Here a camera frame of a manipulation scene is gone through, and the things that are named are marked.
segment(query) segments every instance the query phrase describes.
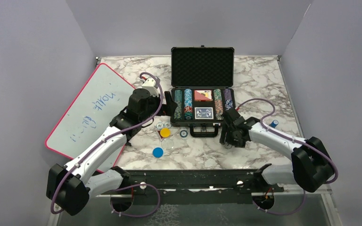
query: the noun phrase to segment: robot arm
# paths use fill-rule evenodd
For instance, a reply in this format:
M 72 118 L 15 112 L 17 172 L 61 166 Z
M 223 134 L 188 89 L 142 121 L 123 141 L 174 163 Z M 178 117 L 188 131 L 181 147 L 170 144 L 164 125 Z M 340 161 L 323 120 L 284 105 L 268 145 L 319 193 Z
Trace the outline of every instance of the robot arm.
M 261 167 L 255 174 L 258 186 L 298 184 L 308 192 L 315 192 L 334 174 L 328 161 L 301 144 L 309 144 L 329 157 L 324 145 L 318 138 L 312 137 L 306 140 L 271 129 L 282 134 L 285 138 L 277 136 L 268 128 L 264 128 L 259 119 L 250 117 L 245 120 L 236 109 L 227 110 L 223 114 L 223 118 L 221 144 L 245 147 L 247 141 L 258 142 L 292 161 L 291 164 L 287 165 L 266 164 Z
M 109 123 L 105 132 L 82 154 L 69 161 L 64 167 L 56 164 L 49 170 L 46 196 L 70 215 L 80 212 L 90 197 L 117 189 L 129 175 L 119 167 L 92 176 L 96 169 L 118 148 L 129 143 L 142 128 L 137 126 L 147 120 L 159 108 L 161 99 L 154 79 L 147 79 L 142 89 L 135 89 L 129 98 L 128 105 Z M 170 92 L 165 92 L 167 104 L 161 105 L 160 115 L 170 115 L 176 103 Z

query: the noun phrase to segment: screw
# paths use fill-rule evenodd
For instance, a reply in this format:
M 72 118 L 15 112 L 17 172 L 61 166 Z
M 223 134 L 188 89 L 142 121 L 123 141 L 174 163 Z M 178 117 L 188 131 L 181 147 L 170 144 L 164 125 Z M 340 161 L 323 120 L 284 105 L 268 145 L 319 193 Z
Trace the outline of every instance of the screw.
M 238 182 L 237 182 L 237 185 L 238 185 L 238 187 L 243 187 L 243 181 L 241 181 L 241 180 L 238 181 Z
M 142 190 L 144 190 L 144 189 L 146 188 L 146 185 L 145 185 L 146 183 L 142 181 L 141 184 L 142 184 L 142 185 L 140 186 L 140 188 L 141 188 Z

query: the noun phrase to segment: poker case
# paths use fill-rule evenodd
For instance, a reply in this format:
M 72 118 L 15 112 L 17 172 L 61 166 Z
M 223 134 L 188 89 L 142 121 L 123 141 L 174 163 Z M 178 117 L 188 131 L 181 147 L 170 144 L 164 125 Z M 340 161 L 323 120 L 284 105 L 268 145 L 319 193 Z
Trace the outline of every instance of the poker case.
M 233 85 L 234 48 L 208 48 L 208 47 L 173 47 L 171 49 L 171 90 L 172 99 L 175 91 L 182 90 L 181 119 L 171 116 L 170 122 L 175 127 L 189 127 L 193 137 L 215 137 L 222 120 L 216 119 L 214 105 L 214 90 L 220 89 L 222 106 L 225 111 L 224 90 L 230 89 L 232 105 L 235 108 Z M 192 90 L 192 119 L 184 117 L 184 90 Z M 211 90 L 212 101 L 195 101 L 195 90 Z M 196 107 L 212 107 L 214 119 L 195 119 Z M 207 131 L 207 127 L 214 127 L 214 131 Z

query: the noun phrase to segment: whiteboard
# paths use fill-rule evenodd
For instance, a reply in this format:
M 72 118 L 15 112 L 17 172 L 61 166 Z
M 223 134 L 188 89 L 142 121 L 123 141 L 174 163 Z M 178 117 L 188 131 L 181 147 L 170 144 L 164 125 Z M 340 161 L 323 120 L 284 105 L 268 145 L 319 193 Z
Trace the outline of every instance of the whiteboard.
M 134 89 L 107 64 L 99 64 L 46 138 L 45 146 L 70 159 L 77 157 L 128 105 Z M 113 167 L 123 148 L 116 150 L 98 170 L 106 172 Z

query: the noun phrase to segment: blue handwriting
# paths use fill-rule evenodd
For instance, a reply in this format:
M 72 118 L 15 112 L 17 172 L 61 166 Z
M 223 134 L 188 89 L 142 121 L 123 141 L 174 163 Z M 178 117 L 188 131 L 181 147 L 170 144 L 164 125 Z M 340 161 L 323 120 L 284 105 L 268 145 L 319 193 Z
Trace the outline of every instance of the blue handwriting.
M 113 99 L 116 96 L 114 93 L 105 94 L 104 96 L 100 96 L 96 101 L 92 102 L 94 106 L 93 109 L 97 109 L 98 111 L 102 111 L 102 107 L 106 106 L 107 101 Z
M 81 138 L 81 134 L 84 133 L 88 129 L 96 129 L 96 122 L 89 116 L 85 116 L 82 119 L 81 126 L 79 127 L 79 131 L 70 136 L 70 139 L 74 142 L 77 142 L 77 138 Z

